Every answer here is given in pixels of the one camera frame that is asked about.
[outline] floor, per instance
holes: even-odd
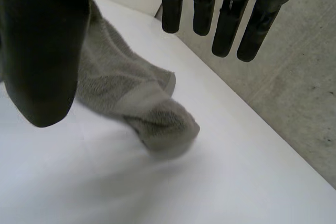
[[[211,54],[219,9],[208,36],[193,33],[193,0],[184,0],[179,38],[336,188],[336,2],[291,0],[281,9],[257,58],[236,58],[255,0],[231,53]]]

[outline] folded towel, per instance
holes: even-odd
[[[122,116],[151,153],[183,153],[200,128],[171,99],[175,75],[134,53],[90,0],[76,97],[90,109]]]

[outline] gray floor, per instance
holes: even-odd
[[[184,0],[177,35],[336,188],[336,1],[291,0],[257,58],[243,63],[236,51],[254,1],[225,59],[211,54],[222,0],[206,37],[193,33],[193,0]]]

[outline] white table surface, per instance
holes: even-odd
[[[1,224],[336,223],[336,191],[177,37],[97,1],[134,50],[176,73],[174,98],[201,126],[196,144],[157,162],[127,125],[77,103],[38,129],[2,84]]]

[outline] towel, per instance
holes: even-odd
[[[193,117],[171,98],[175,83],[174,73],[131,50],[90,0],[78,71],[79,102],[97,113],[123,119],[152,155],[175,157],[189,149],[200,131]]]

